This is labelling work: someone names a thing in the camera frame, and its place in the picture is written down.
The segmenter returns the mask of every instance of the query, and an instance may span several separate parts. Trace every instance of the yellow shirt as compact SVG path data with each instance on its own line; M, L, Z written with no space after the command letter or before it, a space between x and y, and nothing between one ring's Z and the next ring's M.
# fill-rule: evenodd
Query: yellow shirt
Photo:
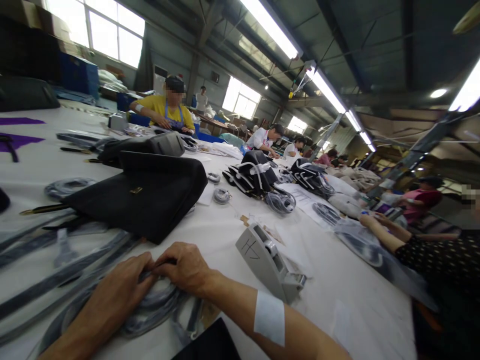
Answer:
M150 110L153 110L156 113L159 113L166 118L170 118L178 123L182 122L182 117L180 115L178 106L174 110L172 110L172 108L169 106L167 109L168 114L167 116L165 116L165 96L150 95L143 99L137 100L136 102ZM181 112L183 113L183 126L187 129L195 130L194 122L192 121L190 111L184 105L180 105L180 108Z

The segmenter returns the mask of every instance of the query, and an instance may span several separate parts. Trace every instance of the gray tape dispenser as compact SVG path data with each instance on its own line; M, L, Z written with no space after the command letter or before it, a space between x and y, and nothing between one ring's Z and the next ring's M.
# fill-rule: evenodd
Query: gray tape dispenser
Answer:
M291 304L304 288L307 277L287 270L277 247L260 225L250 225L235 245L262 284L275 297Z

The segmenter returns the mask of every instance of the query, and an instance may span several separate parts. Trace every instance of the light fixture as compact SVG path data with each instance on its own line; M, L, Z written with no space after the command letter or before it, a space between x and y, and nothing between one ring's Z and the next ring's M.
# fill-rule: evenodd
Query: light fixture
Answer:
M432 92L430 94L430 97L431 98L439 98L439 97L442 97L443 95L445 95L445 93L447 92L447 89L438 89L438 90L435 90L434 92Z
M365 144L370 145L370 144L372 143L372 142L370 141L369 136L367 135L367 133L366 133L365 131L362 131L362 132L360 133L360 136L361 136L361 138L363 139L363 141L365 142Z
M295 59L298 51L289 38L280 29L269 12L264 8L259 0L240 0L246 9L258 21L261 27L275 41L275 43L283 50L289 59Z
M345 113L346 117L350 121L350 124L353 126L356 132L361 131L362 129L360 128L359 122L356 119L355 114L352 112L352 110L349 110Z
M448 111L465 112L470 109L480 98L480 60L476 63L470 75L463 84L460 92L451 104Z
M314 72L314 70L309 69L306 72L307 76L312 80L312 82L316 85L316 87L321 91L323 95L326 96L328 101L332 104L332 106L340 113L345 114L345 108L340 102L339 98L334 94L330 86L325 82L324 78L318 71Z

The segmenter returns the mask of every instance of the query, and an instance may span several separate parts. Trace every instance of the white bandage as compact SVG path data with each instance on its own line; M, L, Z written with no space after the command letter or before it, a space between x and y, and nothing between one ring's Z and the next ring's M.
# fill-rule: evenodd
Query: white bandage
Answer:
M144 108L143 105L137 104L135 106L135 111L140 114L140 112L142 111L143 108Z
M285 307L282 300L257 292L253 332L285 347Z

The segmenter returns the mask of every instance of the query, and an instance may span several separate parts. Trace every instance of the person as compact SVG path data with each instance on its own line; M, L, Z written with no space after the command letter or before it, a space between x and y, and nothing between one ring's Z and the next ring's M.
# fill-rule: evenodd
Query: person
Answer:
M299 149L303 149L303 147L305 146L305 142L306 140L303 136L297 137L293 143L289 144L285 148L285 152L283 153L285 158L294 158L297 155L300 155Z
M176 265L165 263L176 260ZM143 271L151 271L138 283ZM256 333L258 291L210 269L193 244L175 242L157 260L149 252L118 264L97 286L88 302L40 360L89 359L115 334L159 276L218 307L271 359L350 359L331 337L299 312L284 305L284 346Z
M480 222L479 203L472 209ZM480 359L480 230L413 235L379 213L360 222L427 281L438 311L412 307L417 349L432 359Z
M340 167L345 166L347 164L348 160L349 160L348 155L340 155L339 157L333 159L331 161L331 164L336 168L340 168Z
M406 207L403 216L405 216L409 225L421 218L442 200L442 193L437 189L443 183L442 178L438 176L422 177L418 190L403 194L398 205Z
M331 149L327 153L324 153L322 156L320 156L317 160L314 161L316 164L322 164L322 165L327 165L330 168L334 168L332 165L332 160L337 157L339 152L337 149Z
M190 111L181 104L185 86L178 76L165 79L165 93L150 95L130 104L130 110L142 116L150 117L150 125L158 125L164 129L178 129L184 133L195 133L194 122Z
M274 124L270 127L270 130L265 130L263 127L259 128L253 133L253 135L246 142L248 149L258 149L264 152L268 152L275 159L280 157L275 150L272 149L272 145L275 141L284 135L284 127L280 124Z
M310 159L310 157L312 156L316 148L317 148L317 144L313 144L307 151L303 153L303 157Z
M197 92L195 95L196 98L196 109L199 114L205 114L205 109L207 108L207 103L209 102L209 98L205 93L207 92L207 88L202 86L200 88L200 92Z

